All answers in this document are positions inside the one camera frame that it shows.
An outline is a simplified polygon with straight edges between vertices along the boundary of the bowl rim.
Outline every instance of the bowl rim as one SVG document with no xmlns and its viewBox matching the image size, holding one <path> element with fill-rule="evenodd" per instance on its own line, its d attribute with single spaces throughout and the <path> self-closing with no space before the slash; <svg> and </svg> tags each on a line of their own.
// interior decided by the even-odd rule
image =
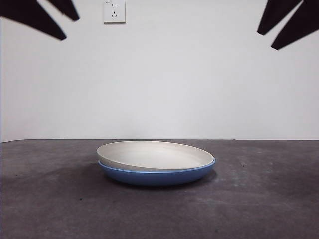
<svg viewBox="0 0 319 239">
<path fill-rule="evenodd" d="M 121 168 L 113 168 L 110 166 L 106 166 L 101 161 L 98 161 L 98 164 L 102 168 L 107 168 L 115 171 L 120 171 L 120 172 L 126 172 L 126 173 L 146 173 L 146 174 L 167 174 L 167 173 L 182 173 L 182 172 L 190 172 L 190 171 L 195 171 L 195 170 L 200 170 L 204 168 L 208 168 L 210 166 L 213 166 L 216 163 L 216 159 L 214 158 L 213 161 L 207 165 L 197 167 L 197 168 L 188 168 L 188 169 L 179 169 L 179 170 L 172 170 L 172 171 L 136 171 L 136 170 L 127 170 L 127 169 L 121 169 Z"/>
<path fill-rule="evenodd" d="M 125 163 L 122 163 L 122 162 L 119 162 L 119 161 L 112 160 L 112 159 L 109 159 L 109 158 L 107 158 L 107 157 L 104 157 L 104 156 L 102 156 L 102 155 L 99 153 L 100 149 L 101 149 L 103 146 L 111 145 L 111 144 L 117 144 L 117 143 L 127 143 L 127 142 L 166 143 L 166 144 L 175 144 L 175 145 L 182 145 L 182 146 L 194 148 L 194 149 L 196 149 L 196 150 L 199 150 L 199 151 L 204 152 L 205 154 L 208 154 L 208 155 L 211 157 L 211 161 L 210 161 L 209 163 L 207 163 L 207 164 L 205 164 L 205 165 L 203 165 L 203 166 L 200 166 L 200 167 L 207 166 L 207 165 L 209 165 L 209 164 L 211 164 L 212 162 L 215 161 L 215 158 L 214 158 L 214 156 L 213 156 L 211 153 L 209 153 L 209 152 L 207 152 L 207 151 L 205 151 L 205 150 L 203 150 L 203 149 L 201 149 L 201 148 L 197 148 L 197 147 L 190 146 L 190 145 L 187 145 L 187 144 L 173 143 L 173 142 L 165 142 L 165 141 L 153 141 L 153 140 L 127 140 L 127 141 L 119 141 L 119 142 L 107 143 L 107 144 L 104 144 L 104 145 L 100 146 L 100 147 L 96 150 L 96 152 L 97 152 L 97 154 L 98 154 L 101 158 L 104 158 L 104 159 L 106 159 L 106 160 L 115 162 L 115 163 L 117 163 L 117 164 L 126 165 L 126 166 L 130 166 L 130 167 L 134 167 L 134 168 L 144 168 L 144 169 L 150 169 L 150 170 L 152 170 L 152 169 L 161 170 L 161 169 L 162 169 L 162 170 L 169 170 L 170 172 L 175 171 L 175 170 L 186 170 L 186 169 L 196 169 L 196 168 L 199 168 L 199 167 L 195 167 L 195 168 L 177 168 L 177 169 L 174 169 L 174 168 L 173 168 L 173 169 L 170 169 L 170 168 L 157 168 L 157 167 L 149 168 L 149 167 L 143 167 L 143 166 L 136 166 L 136 165 L 132 165 L 132 164 L 125 164 Z"/>
</svg>

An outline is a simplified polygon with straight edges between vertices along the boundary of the gray table surface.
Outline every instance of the gray table surface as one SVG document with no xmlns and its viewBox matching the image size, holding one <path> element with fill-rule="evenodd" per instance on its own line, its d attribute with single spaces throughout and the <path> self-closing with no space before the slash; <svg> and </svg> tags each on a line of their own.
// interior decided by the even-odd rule
<svg viewBox="0 0 319 239">
<path fill-rule="evenodd" d="M 96 149 L 114 141 L 2 143 L 1 238 L 319 238 L 319 141 L 166 140 L 216 164 L 159 188 L 104 176 Z"/>
</svg>

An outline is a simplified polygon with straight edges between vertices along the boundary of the white wall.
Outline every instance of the white wall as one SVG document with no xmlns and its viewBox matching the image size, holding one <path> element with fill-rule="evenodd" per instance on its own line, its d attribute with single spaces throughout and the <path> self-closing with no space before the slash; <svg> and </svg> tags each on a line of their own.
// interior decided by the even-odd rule
<svg viewBox="0 0 319 239">
<path fill-rule="evenodd" d="M 1 139 L 319 139 L 319 33 L 281 51 L 266 0 L 75 0 L 68 38 L 1 20 Z"/>
</svg>

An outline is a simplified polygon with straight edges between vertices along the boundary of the blue bowl rim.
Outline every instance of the blue bowl rim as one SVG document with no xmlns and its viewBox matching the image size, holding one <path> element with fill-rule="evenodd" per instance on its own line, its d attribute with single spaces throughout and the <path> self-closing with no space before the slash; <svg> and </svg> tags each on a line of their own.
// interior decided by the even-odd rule
<svg viewBox="0 0 319 239">
<path fill-rule="evenodd" d="M 113 168 L 113 167 L 109 167 L 104 165 L 103 163 L 101 163 L 101 161 L 98 161 L 98 164 L 104 168 L 108 168 L 111 170 L 116 170 L 116 171 L 120 171 L 120 172 L 127 172 L 127 173 L 147 173 L 147 174 L 163 174 L 163 173 L 180 173 L 180 172 L 189 172 L 189 171 L 195 171 L 195 170 L 200 170 L 200 169 L 204 169 L 207 167 L 210 167 L 212 165 L 215 164 L 216 159 L 213 158 L 214 160 L 204 166 L 198 167 L 198 168 L 188 168 L 188 169 L 179 169 L 179 170 L 173 170 L 173 171 L 135 171 L 135 170 L 126 170 L 126 169 L 120 169 L 120 168 Z"/>
</svg>

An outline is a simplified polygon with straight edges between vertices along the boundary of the bowl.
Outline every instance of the bowl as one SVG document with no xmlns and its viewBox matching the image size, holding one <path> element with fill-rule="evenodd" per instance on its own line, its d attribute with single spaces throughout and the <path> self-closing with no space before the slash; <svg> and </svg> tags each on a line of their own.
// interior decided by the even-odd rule
<svg viewBox="0 0 319 239">
<path fill-rule="evenodd" d="M 120 181 L 139 186 L 171 186 L 196 181 L 208 174 L 215 164 L 215 159 L 202 167 L 172 170 L 172 171 L 133 171 L 113 168 L 102 164 L 100 166 L 107 176 Z"/>
<path fill-rule="evenodd" d="M 159 141 L 109 143 L 99 147 L 97 154 L 107 167 L 146 172 L 200 168 L 215 161 L 202 149 Z"/>
</svg>

